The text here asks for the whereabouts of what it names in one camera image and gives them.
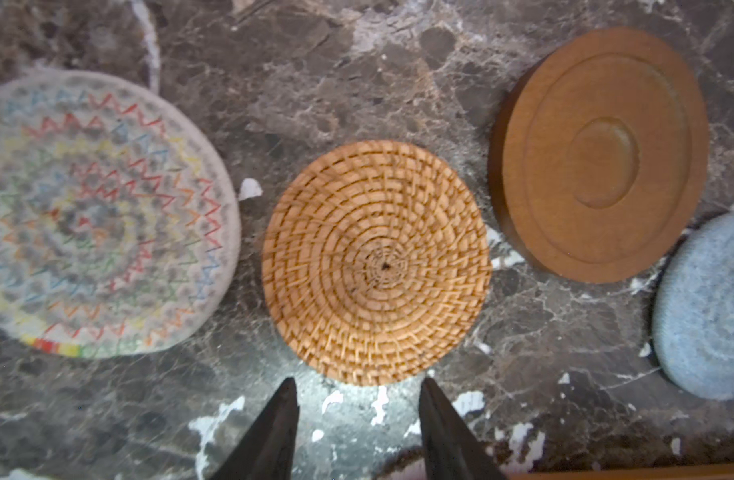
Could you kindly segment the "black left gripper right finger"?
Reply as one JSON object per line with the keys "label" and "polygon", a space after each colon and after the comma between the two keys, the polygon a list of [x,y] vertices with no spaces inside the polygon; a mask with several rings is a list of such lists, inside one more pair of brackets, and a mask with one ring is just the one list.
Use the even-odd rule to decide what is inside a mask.
{"label": "black left gripper right finger", "polygon": [[507,478],[432,378],[421,384],[419,419],[428,479]]}

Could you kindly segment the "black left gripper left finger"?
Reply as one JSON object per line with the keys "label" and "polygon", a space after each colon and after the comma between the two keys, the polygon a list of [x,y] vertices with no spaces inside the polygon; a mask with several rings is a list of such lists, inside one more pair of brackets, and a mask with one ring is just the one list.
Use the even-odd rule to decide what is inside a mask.
{"label": "black left gripper left finger", "polygon": [[211,479],[290,479],[299,414],[296,382],[288,377]]}

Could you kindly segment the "woven rattan coaster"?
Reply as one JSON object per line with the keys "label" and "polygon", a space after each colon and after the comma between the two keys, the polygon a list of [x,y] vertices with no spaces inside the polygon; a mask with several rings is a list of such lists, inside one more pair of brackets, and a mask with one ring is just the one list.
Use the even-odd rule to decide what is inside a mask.
{"label": "woven rattan coaster", "polygon": [[313,161],[282,194],[262,252],[287,345],[359,386],[417,375],[475,324],[492,273],[473,194],[441,158],[360,141]]}

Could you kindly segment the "multicolour woven cloth coaster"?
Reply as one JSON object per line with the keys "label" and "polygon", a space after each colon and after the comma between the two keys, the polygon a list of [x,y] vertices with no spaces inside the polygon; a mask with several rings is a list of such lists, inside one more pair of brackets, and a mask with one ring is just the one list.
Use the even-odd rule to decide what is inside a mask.
{"label": "multicolour woven cloth coaster", "polygon": [[234,275],[225,164],[175,106],[122,78],[47,71],[0,86],[0,329],[109,358],[168,349]]}

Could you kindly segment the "brown wooden round coaster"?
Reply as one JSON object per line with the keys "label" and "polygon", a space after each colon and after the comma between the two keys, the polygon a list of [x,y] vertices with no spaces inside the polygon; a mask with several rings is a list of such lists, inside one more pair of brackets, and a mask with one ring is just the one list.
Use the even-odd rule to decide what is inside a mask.
{"label": "brown wooden round coaster", "polygon": [[588,32],[531,67],[490,137],[499,226],[532,265],[588,283],[654,264],[695,212],[709,129],[698,83],[662,40]]}

